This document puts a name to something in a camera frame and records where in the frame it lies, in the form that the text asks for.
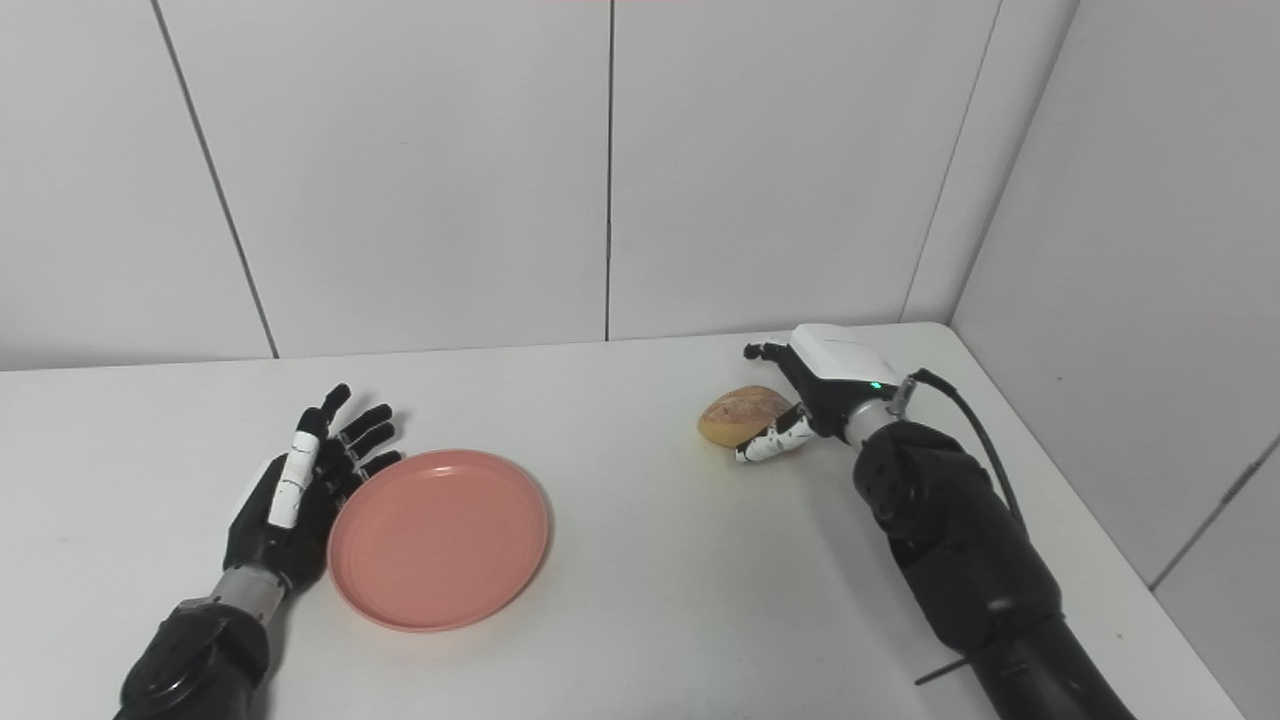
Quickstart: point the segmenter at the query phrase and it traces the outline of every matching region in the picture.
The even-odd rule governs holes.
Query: robotic hand
[[[833,325],[800,325],[790,343],[749,345],[744,355],[776,363],[801,402],[740,445],[740,461],[813,437],[859,451],[858,493],[934,634],[963,656],[916,684],[973,665],[1002,720],[1133,720],[1066,625],[1062,593],[1027,536],[1000,457],[955,387],[924,369],[899,380]],[[973,424],[1005,502],[959,442],[906,419],[916,383],[947,395]]]
[[[160,624],[120,691],[116,720],[239,720],[266,675],[266,626],[288,597],[320,578],[338,510],[379,470],[396,433],[379,405],[337,436],[329,424],[351,397],[340,384],[298,421],[289,452],[271,460],[232,521],[223,577],[209,597],[187,600]]]

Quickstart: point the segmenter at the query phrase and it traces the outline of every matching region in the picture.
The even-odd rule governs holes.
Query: bread
[[[723,447],[735,447],[760,432],[792,402],[777,392],[748,386],[719,396],[698,419],[698,432]]]

